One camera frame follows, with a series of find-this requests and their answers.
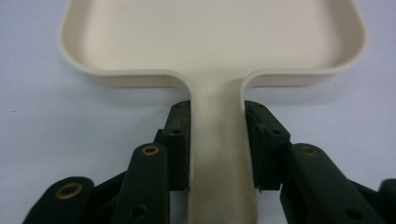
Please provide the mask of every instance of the gray background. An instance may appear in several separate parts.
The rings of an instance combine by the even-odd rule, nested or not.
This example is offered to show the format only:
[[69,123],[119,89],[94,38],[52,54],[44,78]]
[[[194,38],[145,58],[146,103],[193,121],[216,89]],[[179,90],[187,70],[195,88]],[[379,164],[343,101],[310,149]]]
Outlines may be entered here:
[[[54,182],[80,175],[96,184],[126,169],[152,141],[174,89],[113,89],[72,68],[58,33],[67,0],[0,2],[0,223],[21,223]],[[359,0],[369,48],[359,64],[306,88],[261,88],[293,143],[323,148],[344,174],[372,189],[396,177],[396,2]],[[286,223],[277,192],[258,194],[260,223]],[[172,221],[186,195],[172,194]]]

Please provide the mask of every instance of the screw hole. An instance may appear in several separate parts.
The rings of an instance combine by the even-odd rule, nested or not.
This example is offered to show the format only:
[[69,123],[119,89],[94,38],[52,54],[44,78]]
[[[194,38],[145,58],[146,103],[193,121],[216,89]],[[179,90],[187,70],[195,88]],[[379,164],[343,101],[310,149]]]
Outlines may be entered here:
[[273,133],[273,134],[280,134],[280,130],[271,130],[271,133]]
[[143,154],[146,156],[152,156],[160,152],[160,149],[157,147],[145,147],[142,150]]
[[355,220],[362,220],[363,219],[363,215],[358,210],[356,210],[355,208],[346,207],[344,209],[344,213],[348,217],[350,217],[352,219],[355,219]]
[[148,213],[148,209],[144,205],[138,205],[131,209],[131,218],[138,219],[145,217]]
[[300,151],[306,156],[316,156],[318,151],[312,147],[300,147]]
[[82,185],[80,183],[68,183],[61,186],[55,193],[56,198],[65,200],[73,198],[82,191]]
[[177,135],[177,134],[180,134],[181,133],[181,130],[173,130],[172,131],[172,135]]

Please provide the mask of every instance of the white surface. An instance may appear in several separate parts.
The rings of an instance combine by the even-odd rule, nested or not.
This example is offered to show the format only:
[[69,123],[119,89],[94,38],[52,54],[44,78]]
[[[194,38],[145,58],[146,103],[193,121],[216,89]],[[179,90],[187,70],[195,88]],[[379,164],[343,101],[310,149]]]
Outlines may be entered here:
[[[111,89],[73,70],[57,42],[66,5],[0,4],[0,223],[21,223],[61,178],[98,184],[121,172],[131,150],[163,126],[170,105],[188,98],[169,89]],[[371,36],[358,66],[314,87],[254,89],[247,98],[268,105],[294,143],[322,147],[346,176],[376,189],[396,176],[396,6],[358,6]],[[275,195],[258,200],[260,223],[285,223]]]
[[71,64],[106,84],[184,84],[188,220],[218,224],[257,221],[241,91],[328,78],[360,58],[365,37],[350,0],[74,0],[61,45]]

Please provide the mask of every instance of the cream plastic tray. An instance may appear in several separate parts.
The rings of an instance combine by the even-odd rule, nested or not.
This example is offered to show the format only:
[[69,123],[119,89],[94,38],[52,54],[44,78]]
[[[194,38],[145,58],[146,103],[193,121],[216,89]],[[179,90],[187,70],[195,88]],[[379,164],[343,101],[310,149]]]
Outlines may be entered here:
[[119,87],[191,95],[189,223],[255,223],[243,94],[326,80],[362,55],[352,0],[71,0],[67,60]]

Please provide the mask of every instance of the tray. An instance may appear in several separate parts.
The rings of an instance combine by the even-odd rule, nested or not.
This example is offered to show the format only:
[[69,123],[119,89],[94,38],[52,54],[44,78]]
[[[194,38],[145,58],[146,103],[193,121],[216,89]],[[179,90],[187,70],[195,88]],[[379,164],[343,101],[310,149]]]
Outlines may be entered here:
[[324,81],[366,32],[352,0],[71,0],[61,46],[107,85],[187,91],[189,223],[255,223],[245,89]]

